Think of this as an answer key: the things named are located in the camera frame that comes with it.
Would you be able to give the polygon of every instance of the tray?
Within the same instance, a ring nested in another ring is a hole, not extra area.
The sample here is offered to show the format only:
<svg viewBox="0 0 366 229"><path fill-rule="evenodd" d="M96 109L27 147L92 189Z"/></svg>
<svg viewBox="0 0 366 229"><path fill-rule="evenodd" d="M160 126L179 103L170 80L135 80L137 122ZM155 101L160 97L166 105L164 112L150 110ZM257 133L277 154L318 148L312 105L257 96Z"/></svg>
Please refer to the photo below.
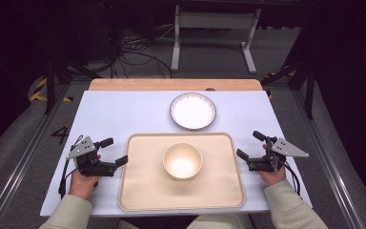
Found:
<svg viewBox="0 0 366 229"><path fill-rule="evenodd" d="M195 146L203 157L199 173L173 179L162 159L175 143ZM126 211L239 207L244 189L231 137L224 133L138 134L127 144L119 205Z"/></svg>

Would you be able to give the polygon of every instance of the hand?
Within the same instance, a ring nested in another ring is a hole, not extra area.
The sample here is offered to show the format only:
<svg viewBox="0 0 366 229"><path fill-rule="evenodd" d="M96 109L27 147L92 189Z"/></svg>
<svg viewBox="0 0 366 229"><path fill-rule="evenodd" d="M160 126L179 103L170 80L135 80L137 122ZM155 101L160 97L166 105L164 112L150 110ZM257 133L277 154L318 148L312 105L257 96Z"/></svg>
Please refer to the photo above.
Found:
<svg viewBox="0 0 366 229"><path fill-rule="evenodd" d="M81 175L79 170L72 172L70 195L89 199L93 192L94 184L100 177L86 177Z"/></svg>
<svg viewBox="0 0 366 229"><path fill-rule="evenodd" d="M258 173L261 175L264 181L266 181L267 187L286 179L284 166L282 166L277 172L258 171Z"/></svg>

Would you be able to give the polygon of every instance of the sleeve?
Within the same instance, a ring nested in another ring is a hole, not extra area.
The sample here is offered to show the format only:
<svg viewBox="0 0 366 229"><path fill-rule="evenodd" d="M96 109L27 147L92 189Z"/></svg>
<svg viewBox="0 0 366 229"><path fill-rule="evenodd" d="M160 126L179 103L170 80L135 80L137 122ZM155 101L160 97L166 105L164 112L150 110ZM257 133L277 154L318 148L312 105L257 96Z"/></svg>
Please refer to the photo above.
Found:
<svg viewBox="0 0 366 229"><path fill-rule="evenodd" d="M40 229L86 228L91 211L92 204L89 201L72 195L65 195Z"/></svg>
<svg viewBox="0 0 366 229"><path fill-rule="evenodd" d="M328 228L294 191L288 180L264 190L275 228Z"/></svg>

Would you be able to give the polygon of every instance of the gray carpet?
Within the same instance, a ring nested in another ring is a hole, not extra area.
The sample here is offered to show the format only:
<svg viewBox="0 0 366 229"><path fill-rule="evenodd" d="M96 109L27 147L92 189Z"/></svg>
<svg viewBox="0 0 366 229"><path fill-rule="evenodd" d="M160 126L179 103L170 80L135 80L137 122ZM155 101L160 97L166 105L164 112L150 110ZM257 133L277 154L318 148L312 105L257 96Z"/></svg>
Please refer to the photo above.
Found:
<svg viewBox="0 0 366 229"><path fill-rule="evenodd" d="M257 30L251 53L257 74L249 74L245 66L239 42L246 37L243 31L229 31L221 35L214 31L185 31L182 33L179 71L175 78L256 78L262 79L266 73L278 71L295 41L298 29ZM143 53L156 55L168 66L172 61L173 41L165 40L155 44ZM125 54L126 61L142 63L148 58L137 54ZM125 70L117 64L115 69L119 77L168 77L169 72L155 61L145 65L126 65ZM109 76L108 71L100 73ZM297 108L295 92L286 87L287 78L283 78L268 88L274 98L271 100L274 112L286 138L299 148L310 153L309 158L296 159L299 171L305 182L315 211L327 223L329 228L349 228L339 207L336 196L319 160L318 149L312 134L303 121L305 115ZM36 83L30 87L33 91ZM66 96L73 97L73 102L60 102L52 115L41 142L35 149L30 167L23 176L17 191L9 199L8 206L2 210L0 228L37 228L46 219L39 216L44 201L45 191L49 188L56 163L65 142L61 137L51 136L63 127L71 129L82 93L88 89L90 81L86 76L77 76L68 87ZM30 139L44 119L45 102L33 101L31 106L13 122L0 139L0 194L15 169L21 156L28 148ZM314 124L321 136L325 149L333 159L352 201L366 227L366 189L353 168L336 129L325 108L316 86L314 96ZM257 228L274 228L269 213L252 214ZM117 219L92 218L89 228L114 228Z"/></svg>

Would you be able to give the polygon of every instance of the person's arm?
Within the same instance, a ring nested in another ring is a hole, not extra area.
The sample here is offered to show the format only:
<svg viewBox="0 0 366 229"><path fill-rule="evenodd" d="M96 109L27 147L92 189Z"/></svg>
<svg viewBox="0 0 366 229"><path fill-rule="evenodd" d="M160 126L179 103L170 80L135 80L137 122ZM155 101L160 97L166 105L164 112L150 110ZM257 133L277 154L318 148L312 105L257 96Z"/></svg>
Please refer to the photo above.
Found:
<svg viewBox="0 0 366 229"><path fill-rule="evenodd" d="M266 181L264 190L276 228L328 228L322 219L295 192L285 176L278 172L259 172Z"/></svg>
<svg viewBox="0 0 366 229"><path fill-rule="evenodd" d="M88 201L94 184L100 177L85 177L78 170L72 172L71 187L64 195L50 218L40 229L48 228L86 228L92 205Z"/></svg>

